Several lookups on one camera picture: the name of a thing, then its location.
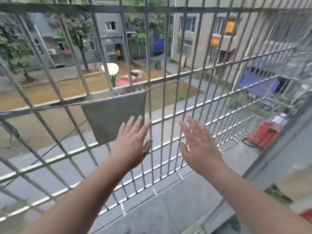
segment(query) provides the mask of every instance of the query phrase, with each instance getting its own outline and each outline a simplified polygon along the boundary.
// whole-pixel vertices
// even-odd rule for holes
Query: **gray cloth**
[[[96,141],[106,144],[116,139],[123,122],[127,123],[131,116],[135,120],[143,116],[141,126],[144,125],[146,90],[112,98],[88,101],[81,105],[93,130]]]

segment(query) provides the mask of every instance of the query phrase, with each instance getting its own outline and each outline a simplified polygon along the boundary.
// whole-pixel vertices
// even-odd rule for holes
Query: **white round object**
[[[115,63],[107,63],[109,75],[115,75],[119,71],[119,66]]]

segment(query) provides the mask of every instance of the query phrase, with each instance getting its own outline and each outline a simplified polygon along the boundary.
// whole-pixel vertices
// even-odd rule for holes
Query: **brown soil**
[[[119,80],[125,74],[127,74],[125,63],[119,63],[119,73],[116,76],[116,80]],[[159,78],[163,77],[163,75],[163,70],[151,70],[151,78]],[[108,84],[104,74],[86,77],[86,81],[91,92],[108,89]],[[64,98],[85,93],[79,78],[59,81],[57,82],[57,85]],[[179,82],[179,93],[177,97],[178,101],[186,99],[187,89],[187,83]],[[24,87],[24,91],[33,104],[41,104],[58,99],[50,84],[37,84]],[[165,106],[171,105],[175,102],[175,93],[176,83],[168,84],[166,86],[165,92]],[[192,97],[196,94],[197,89],[191,86],[189,97]],[[158,87],[151,90],[152,111],[162,107],[162,95],[163,87]],[[16,91],[1,93],[0,101],[0,111],[13,110],[26,106]],[[80,106],[70,106],[70,111],[72,112],[78,124],[81,124],[86,120]],[[59,140],[63,139],[67,134],[75,129],[64,108],[48,109],[41,111],[40,114]],[[32,149],[38,150],[40,148],[54,144],[54,141],[42,126],[42,124],[37,120],[34,114],[12,118],[8,121],[18,130],[20,136]],[[91,130],[88,122],[84,123],[82,126],[80,126],[80,128],[82,132]],[[0,127],[0,147],[9,146],[9,140],[10,135],[4,129],[2,129],[2,127]],[[3,151],[3,153],[7,154],[8,157],[15,156],[23,152],[25,152],[25,148],[20,146],[20,144],[15,139],[13,139],[13,145],[10,147],[10,149],[5,149],[5,151]]]

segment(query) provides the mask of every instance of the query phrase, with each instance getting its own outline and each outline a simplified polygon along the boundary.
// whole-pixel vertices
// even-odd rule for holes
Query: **orange sign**
[[[212,36],[210,46],[219,46],[220,36]]]
[[[225,27],[225,33],[231,34],[234,30],[234,26],[235,26],[235,20],[229,20],[227,22],[227,26]]]

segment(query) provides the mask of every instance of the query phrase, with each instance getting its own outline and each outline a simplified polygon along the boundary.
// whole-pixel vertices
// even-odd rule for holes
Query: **hand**
[[[138,166],[152,147],[151,140],[143,146],[144,138],[152,123],[149,121],[140,129],[142,116],[138,117],[135,124],[134,120],[135,117],[132,116],[127,125],[122,123],[110,155],[117,159],[117,164],[127,170],[126,172]]]
[[[202,176],[225,164],[209,130],[196,119],[188,117],[187,121],[190,128],[184,122],[179,122],[190,147],[188,150],[180,142],[180,150],[187,164]]]

